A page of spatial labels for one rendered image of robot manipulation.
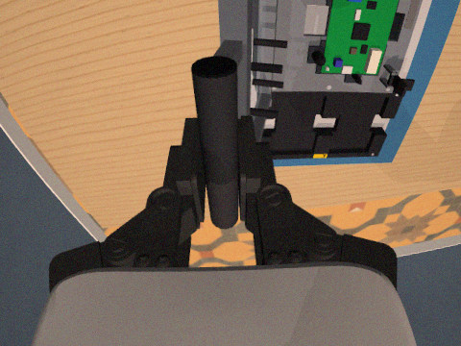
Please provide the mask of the green circuit board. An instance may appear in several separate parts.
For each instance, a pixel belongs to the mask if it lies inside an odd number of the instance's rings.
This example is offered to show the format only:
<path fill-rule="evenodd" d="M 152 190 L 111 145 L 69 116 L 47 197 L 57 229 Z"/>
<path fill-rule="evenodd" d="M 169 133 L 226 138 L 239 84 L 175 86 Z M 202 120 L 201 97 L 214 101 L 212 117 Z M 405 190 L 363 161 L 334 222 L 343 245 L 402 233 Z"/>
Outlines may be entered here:
<path fill-rule="evenodd" d="M 377 75 L 398 2 L 332 0 L 321 73 Z"/>

